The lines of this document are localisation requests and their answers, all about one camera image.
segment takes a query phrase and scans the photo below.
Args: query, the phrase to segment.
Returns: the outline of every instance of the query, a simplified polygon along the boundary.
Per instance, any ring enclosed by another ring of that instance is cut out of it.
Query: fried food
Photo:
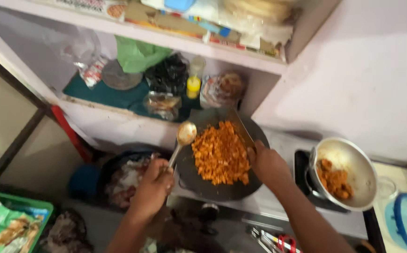
[[[238,180],[245,185],[249,183],[246,148],[230,121],[219,122],[219,129],[213,126],[205,129],[191,148],[202,179],[211,180],[213,185],[232,185]]]
[[[324,188],[339,199],[353,197],[353,189],[347,183],[347,171],[332,170],[332,162],[328,159],[320,159],[317,163],[317,174]]]

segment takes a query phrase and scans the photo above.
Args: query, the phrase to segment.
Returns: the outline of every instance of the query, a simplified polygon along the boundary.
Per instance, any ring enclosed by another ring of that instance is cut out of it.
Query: cooking pot
[[[351,198],[335,198],[322,185],[316,165],[322,158],[332,162],[332,169],[347,171],[347,183],[353,189]],[[352,211],[365,211],[372,207],[377,195],[377,173],[366,154],[352,142],[337,137],[320,141],[311,150],[308,172],[319,193],[315,193],[317,197]]]

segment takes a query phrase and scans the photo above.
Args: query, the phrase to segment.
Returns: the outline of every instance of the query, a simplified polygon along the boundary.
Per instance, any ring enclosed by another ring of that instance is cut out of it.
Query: spoon
[[[197,128],[194,123],[185,121],[182,124],[180,124],[177,130],[177,147],[175,148],[173,155],[171,156],[171,159],[169,159],[167,167],[164,166],[161,168],[157,178],[159,178],[167,170],[167,168],[173,168],[178,153],[180,153],[181,149],[184,146],[191,144],[196,138],[196,135]]]

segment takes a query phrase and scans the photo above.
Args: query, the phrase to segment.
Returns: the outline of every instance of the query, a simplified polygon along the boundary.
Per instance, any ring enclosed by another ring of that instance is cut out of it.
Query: black pan
[[[197,134],[200,134],[208,125],[219,128],[219,122],[226,120],[226,113],[227,110],[222,108],[207,109],[191,115],[188,120],[196,124]],[[254,141],[261,140],[266,147],[269,147],[263,130],[249,117],[240,114],[240,118],[252,139]],[[211,184],[211,181],[203,180],[197,174],[191,145],[183,147],[182,151],[178,154],[176,163],[180,180],[184,184],[184,186],[176,187],[186,187],[196,192],[202,198],[214,201],[239,200],[251,195],[262,185],[262,182],[252,170],[248,172],[249,184],[246,186],[241,181],[234,182],[233,185],[220,184],[214,186]]]

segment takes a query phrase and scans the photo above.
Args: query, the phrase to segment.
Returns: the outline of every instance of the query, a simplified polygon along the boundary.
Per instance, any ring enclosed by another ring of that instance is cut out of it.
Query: green plastic basket
[[[30,247],[29,253],[34,252],[36,245],[38,245],[38,239],[54,211],[54,205],[52,205],[49,202],[45,202],[45,201],[34,200],[34,199],[30,199],[30,198],[22,198],[22,197],[13,196],[10,194],[5,194],[5,193],[0,193],[0,202],[6,207],[8,207],[8,203],[10,203],[11,205],[14,205],[14,206],[24,206],[24,207],[32,207],[32,208],[48,210],[48,214],[44,218],[43,223],[41,224],[41,227],[39,228],[39,232],[36,235],[35,239],[33,240],[32,246]]]

